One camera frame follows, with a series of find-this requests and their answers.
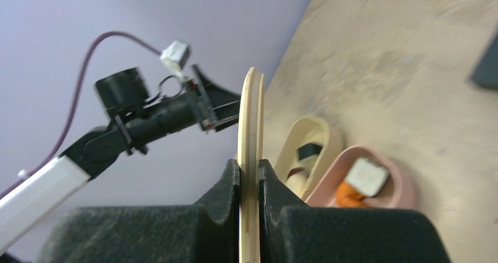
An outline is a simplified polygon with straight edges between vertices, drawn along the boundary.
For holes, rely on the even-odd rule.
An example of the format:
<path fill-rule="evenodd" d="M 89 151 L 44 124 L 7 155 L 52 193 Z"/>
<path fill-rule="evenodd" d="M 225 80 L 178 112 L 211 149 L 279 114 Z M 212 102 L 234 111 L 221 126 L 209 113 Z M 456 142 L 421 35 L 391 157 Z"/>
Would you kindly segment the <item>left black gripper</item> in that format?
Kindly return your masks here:
<path fill-rule="evenodd" d="M 197 64 L 192 64 L 194 77 L 185 83 L 193 100 L 193 113 L 204 132 L 219 132 L 239 121 L 241 95 L 213 82 Z"/>

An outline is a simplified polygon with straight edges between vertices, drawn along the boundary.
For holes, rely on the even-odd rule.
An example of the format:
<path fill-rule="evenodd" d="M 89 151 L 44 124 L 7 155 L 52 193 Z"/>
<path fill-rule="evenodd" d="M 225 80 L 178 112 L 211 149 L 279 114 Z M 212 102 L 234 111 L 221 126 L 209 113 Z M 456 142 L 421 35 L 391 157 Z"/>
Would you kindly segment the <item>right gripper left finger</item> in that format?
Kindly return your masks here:
<path fill-rule="evenodd" d="M 52 229 L 38 262 L 238 262 L 240 168 L 231 159 L 190 205 L 83 207 Z"/>

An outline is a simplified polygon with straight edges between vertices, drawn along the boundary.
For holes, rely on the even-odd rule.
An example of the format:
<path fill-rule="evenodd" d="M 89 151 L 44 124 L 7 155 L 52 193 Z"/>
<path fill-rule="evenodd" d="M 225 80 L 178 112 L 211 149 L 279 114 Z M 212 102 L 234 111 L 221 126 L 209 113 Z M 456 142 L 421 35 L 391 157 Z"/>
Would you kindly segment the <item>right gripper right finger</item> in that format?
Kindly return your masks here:
<path fill-rule="evenodd" d="M 311 207 L 258 165 L 262 262 L 449 262 L 429 219 L 414 210 Z"/>

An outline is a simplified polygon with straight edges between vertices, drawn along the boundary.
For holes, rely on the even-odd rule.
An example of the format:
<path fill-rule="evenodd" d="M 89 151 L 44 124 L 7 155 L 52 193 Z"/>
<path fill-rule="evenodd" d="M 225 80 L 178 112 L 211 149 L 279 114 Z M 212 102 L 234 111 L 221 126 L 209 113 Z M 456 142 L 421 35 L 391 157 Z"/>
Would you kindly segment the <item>dark red round food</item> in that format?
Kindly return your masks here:
<path fill-rule="evenodd" d="M 304 167 L 295 167 L 295 168 L 292 168 L 288 174 L 287 174 L 287 178 L 290 178 L 291 176 L 295 175 L 295 174 L 299 174 L 299 173 L 302 173 L 302 172 L 305 172 L 306 173 L 306 169 Z"/>

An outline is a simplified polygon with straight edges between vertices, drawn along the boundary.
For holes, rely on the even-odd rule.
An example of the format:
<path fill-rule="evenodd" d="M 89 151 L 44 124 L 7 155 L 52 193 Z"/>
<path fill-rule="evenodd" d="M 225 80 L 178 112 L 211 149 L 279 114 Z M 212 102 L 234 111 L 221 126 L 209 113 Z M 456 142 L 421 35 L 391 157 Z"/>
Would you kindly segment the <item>beige lunch box lid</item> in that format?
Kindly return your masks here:
<path fill-rule="evenodd" d="M 264 74 L 247 72 L 241 92 L 236 160 L 240 167 L 239 261 L 260 261 L 258 163 L 263 146 Z"/>

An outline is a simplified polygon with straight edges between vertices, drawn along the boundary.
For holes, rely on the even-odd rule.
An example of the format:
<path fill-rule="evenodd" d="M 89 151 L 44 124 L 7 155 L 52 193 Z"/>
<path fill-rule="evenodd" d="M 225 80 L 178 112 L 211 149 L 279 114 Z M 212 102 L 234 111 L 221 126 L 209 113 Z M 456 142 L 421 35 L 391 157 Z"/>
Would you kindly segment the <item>orange fried chicken piece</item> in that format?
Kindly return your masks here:
<path fill-rule="evenodd" d="M 336 192 L 336 203 L 339 207 L 361 208 L 369 207 L 364 203 L 365 196 L 357 191 L 353 186 L 343 181 Z"/>

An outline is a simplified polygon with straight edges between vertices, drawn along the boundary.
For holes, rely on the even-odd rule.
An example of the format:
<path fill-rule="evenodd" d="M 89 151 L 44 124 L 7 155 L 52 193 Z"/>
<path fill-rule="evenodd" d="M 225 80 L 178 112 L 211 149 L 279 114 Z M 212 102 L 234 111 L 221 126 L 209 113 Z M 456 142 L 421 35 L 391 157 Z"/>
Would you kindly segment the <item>white black sushi piece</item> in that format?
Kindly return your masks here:
<path fill-rule="evenodd" d="M 366 157 L 355 160 L 344 181 L 366 197 L 376 196 L 387 182 L 389 170 Z"/>

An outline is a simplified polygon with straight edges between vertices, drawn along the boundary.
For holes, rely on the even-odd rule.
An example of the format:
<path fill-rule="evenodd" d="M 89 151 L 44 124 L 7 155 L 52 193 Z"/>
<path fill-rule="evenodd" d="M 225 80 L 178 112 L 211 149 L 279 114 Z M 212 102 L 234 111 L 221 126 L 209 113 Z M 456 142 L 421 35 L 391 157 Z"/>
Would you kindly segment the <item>beige lunch box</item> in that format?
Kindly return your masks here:
<path fill-rule="evenodd" d="M 315 116 L 299 118 L 292 125 L 274 164 L 274 171 L 282 183 L 285 184 L 288 172 L 297 161 L 297 148 L 307 143 L 322 145 L 322 151 L 308 179 L 304 194 L 300 197 L 302 200 L 307 199 L 332 162 L 345 149 L 344 135 L 324 119 Z"/>

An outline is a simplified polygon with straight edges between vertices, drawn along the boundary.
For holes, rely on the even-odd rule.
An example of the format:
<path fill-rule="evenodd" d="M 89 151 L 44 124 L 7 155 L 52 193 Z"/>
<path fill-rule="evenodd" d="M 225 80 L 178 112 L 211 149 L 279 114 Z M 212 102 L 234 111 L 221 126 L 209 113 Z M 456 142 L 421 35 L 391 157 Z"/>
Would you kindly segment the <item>pink lunch box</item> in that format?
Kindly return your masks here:
<path fill-rule="evenodd" d="M 389 175 L 379 192 L 372 197 L 365 197 L 362 202 L 370 207 L 415 209 L 418 194 L 415 183 L 407 171 L 398 167 L 386 155 L 362 145 L 345 149 L 334 160 L 323 178 L 318 182 L 305 202 L 315 207 L 339 207 L 337 189 L 344 181 L 354 163 L 365 158 L 379 167 L 385 168 Z"/>

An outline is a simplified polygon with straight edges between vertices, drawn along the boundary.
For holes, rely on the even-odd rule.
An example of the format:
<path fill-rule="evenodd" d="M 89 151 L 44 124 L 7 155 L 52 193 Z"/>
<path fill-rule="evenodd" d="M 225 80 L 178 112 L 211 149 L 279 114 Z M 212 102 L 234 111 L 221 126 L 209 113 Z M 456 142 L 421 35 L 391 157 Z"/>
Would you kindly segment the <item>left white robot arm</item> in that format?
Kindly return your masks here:
<path fill-rule="evenodd" d="M 197 65 L 178 94 L 150 97 L 138 68 L 95 83 L 110 122 L 92 129 L 60 155 L 1 194 L 1 252 L 31 230 L 122 153 L 147 154 L 148 145 L 193 125 L 219 132 L 238 122 L 240 95 L 212 82 Z"/>

